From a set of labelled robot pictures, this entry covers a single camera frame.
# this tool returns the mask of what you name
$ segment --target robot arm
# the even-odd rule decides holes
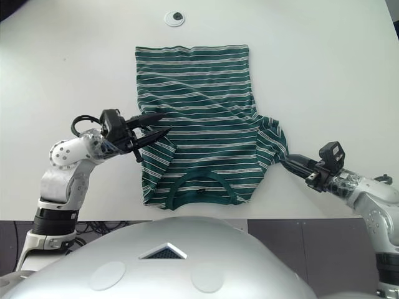
[[[51,166],[41,180],[34,228],[26,235],[16,270],[38,270],[27,265],[29,260],[43,256],[43,250],[46,253],[53,250],[53,256],[56,253],[64,255],[74,243],[78,213],[94,167],[116,155],[130,152],[134,152],[137,162],[141,162],[138,149],[157,142],[170,129],[151,131],[140,139],[133,129],[146,128],[163,117],[162,113],[153,113],[125,121],[118,110],[110,109],[104,110],[99,119],[82,115],[74,120],[71,129],[77,137],[60,141],[50,150]],[[82,120],[94,121],[101,129],[81,134],[75,125]]]
[[[289,155],[282,161],[312,189],[331,192],[365,220],[380,276],[377,295],[399,298],[399,191],[387,175],[368,179],[343,168],[345,153],[338,142],[319,151],[321,161]]]

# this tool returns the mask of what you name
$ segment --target t-shirt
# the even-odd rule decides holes
[[[248,202],[287,155],[277,120],[257,114],[248,46],[136,48],[138,105],[166,117],[168,135],[143,148],[144,204]]]

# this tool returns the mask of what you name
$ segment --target white table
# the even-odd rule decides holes
[[[186,22],[168,27],[179,10]],[[32,220],[50,147],[71,121],[139,113],[136,45],[248,44],[260,114],[281,121],[291,153],[318,159],[338,140],[345,167],[399,188],[399,42],[384,0],[32,0],[0,25],[1,220]],[[273,166],[250,204],[142,205],[134,155],[95,169],[80,220],[351,217]]]

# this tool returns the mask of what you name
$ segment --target neckline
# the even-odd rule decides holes
[[[177,189],[187,182],[189,179],[193,178],[210,178],[214,179],[215,181],[219,182],[229,194],[229,198],[227,197],[220,197],[210,194],[201,194],[201,200],[193,197],[192,194],[185,194],[179,197],[175,197]],[[217,203],[217,204],[236,204],[237,202],[237,195],[234,193],[233,189],[231,189],[229,183],[218,173],[214,173],[212,171],[192,171],[177,180],[177,182],[173,185],[170,189],[168,197],[166,199],[166,208],[170,210],[175,210],[178,207],[182,206],[183,204],[189,204],[192,202],[206,202]]]

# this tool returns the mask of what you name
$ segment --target shirt sleeve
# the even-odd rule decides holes
[[[141,150],[142,162],[142,186],[144,203],[153,196],[156,185],[159,183],[169,164],[173,160],[176,145],[167,137],[162,138],[152,145]]]
[[[284,132],[277,120],[264,117],[261,120],[256,140],[257,161],[265,173],[268,167],[278,163],[288,155],[288,145]]]

